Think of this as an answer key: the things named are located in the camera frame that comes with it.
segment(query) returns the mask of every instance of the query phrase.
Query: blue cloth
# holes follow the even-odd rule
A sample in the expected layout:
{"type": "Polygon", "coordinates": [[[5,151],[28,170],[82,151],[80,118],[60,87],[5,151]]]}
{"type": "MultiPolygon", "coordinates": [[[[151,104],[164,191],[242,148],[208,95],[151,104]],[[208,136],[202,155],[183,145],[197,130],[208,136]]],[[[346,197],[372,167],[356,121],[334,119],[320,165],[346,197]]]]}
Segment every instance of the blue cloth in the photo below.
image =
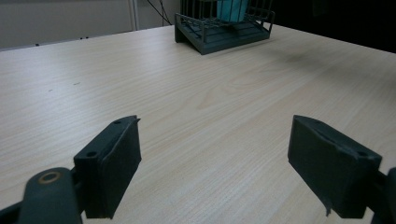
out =
{"type": "Polygon", "coordinates": [[[218,19],[232,22],[242,21],[245,17],[247,7],[248,0],[219,0],[218,19]]]}

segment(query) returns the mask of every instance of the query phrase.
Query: table surface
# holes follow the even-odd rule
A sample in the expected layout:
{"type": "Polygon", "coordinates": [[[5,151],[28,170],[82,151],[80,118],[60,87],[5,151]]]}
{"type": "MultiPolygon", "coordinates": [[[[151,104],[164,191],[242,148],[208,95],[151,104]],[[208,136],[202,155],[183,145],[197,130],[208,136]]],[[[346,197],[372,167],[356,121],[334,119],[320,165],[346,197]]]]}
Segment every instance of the table surface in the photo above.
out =
{"type": "Polygon", "coordinates": [[[112,221],[370,223],[325,216],[288,163],[292,116],[396,165],[396,55],[274,26],[205,56],[174,27],[0,52],[0,207],[108,123],[137,115],[143,160],[112,221]]]}

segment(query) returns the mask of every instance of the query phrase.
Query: dark background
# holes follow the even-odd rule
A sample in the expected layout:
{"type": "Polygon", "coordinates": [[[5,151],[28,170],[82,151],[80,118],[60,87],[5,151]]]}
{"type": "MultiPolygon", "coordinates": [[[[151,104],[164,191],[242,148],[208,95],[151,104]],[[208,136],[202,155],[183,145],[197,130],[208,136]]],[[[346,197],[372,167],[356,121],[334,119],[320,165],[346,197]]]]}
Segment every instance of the dark background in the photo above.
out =
{"type": "Polygon", "coordinates": [[[275,24],[396,53],[396,0],[274,0],[275,24]]]}

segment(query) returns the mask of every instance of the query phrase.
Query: wire basket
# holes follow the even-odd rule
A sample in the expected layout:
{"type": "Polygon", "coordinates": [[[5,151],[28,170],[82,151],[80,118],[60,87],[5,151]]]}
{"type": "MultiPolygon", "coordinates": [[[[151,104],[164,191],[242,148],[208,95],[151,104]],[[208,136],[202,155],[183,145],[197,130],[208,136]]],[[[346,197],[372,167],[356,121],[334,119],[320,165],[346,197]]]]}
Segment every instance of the wire basket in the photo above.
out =
{"type": "Polygon", "coordinates": [[[268,39],[275,18],[272,1],[181,0],[175,40],[188,40],[207,54],[268,39]]]}

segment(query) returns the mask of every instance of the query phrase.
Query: wall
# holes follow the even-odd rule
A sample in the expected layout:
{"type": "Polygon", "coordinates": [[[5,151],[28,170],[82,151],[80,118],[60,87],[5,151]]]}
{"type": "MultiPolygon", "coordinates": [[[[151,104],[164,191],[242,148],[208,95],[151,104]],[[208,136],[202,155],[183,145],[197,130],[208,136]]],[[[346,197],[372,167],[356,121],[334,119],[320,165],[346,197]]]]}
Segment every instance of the wall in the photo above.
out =
{"type": "Polygon", "coordinates": [[[132,31],[128,0],[1,0],[0,49],[132,31]]]}
{"type": "MultiPolygon", "coordinates": [[[[155,11],[155,9],[149,4],[149,1],[154,5],[160,13],[161,4],[159,0],[133,0],[137,5],[138,14],[138,29],[148,29],[154,27],[160,27],[163,25],[169,25],[166,21],[163,22],[163,18],[155,11]]],[[[168,18],[172,24],[175,21],[175,13],[180,11],[180,0],[163,0],[163,7],[168,15],[168,18]]]]}

